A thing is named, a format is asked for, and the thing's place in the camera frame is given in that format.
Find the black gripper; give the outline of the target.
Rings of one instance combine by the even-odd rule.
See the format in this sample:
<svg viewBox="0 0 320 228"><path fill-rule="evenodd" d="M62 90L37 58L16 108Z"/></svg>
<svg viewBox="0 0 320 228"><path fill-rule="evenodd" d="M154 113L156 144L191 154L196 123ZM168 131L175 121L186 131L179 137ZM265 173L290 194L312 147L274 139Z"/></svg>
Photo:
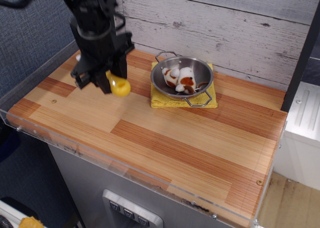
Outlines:
<svg viewBox="0 0 320 228"><path fill-rule="evenodd" d="M64 0L73 17L70 28L75 41L84 54L98 63L112 63L111 73L126 79L126 55L134 49L132 34L117 34L125 24L123 15L117 13L116 0ZM104 94L111 93L105 72L95 74L93 83Z"/></svg>

